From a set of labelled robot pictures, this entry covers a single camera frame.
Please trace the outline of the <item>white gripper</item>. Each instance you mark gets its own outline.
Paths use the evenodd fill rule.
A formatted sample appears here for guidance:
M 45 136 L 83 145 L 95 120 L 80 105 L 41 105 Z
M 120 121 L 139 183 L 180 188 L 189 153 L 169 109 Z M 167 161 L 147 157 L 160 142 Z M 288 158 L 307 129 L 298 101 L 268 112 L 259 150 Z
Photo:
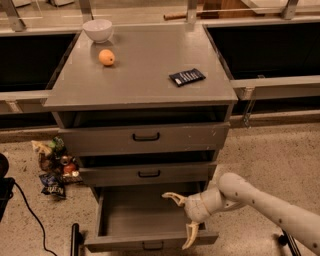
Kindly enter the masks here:
M 218 188 L 214 187 L 201 193 L 182 196 L 174 192 L 162 194 L 165 199 L 172 199 L 178 207 L 183 207 L 187 216 L 192 220 L 186 225 L 187 239 L 182 249 L 190 248 L 197 238 L 199 224 L 204 222 L 214 213 L 224 208 L 224 198 Z

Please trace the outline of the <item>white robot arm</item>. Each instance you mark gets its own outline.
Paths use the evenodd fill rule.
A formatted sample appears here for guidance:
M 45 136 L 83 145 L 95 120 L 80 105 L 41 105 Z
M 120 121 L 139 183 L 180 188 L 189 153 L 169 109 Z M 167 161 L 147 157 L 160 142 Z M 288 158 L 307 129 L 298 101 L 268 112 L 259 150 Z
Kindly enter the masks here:
M 265 193 L 235 173 L 225 173 L 203 192 L 182 196 L 165 192 L 163 198 L 172 199 L 183 207 L 191 220 L 186 225 L 187 239 L 182 249 L 188 249 L 197 238 L 199 225 L 213 214 L 250 206 L 289 233 L 301 244 L 320 255 L 320 216 Z

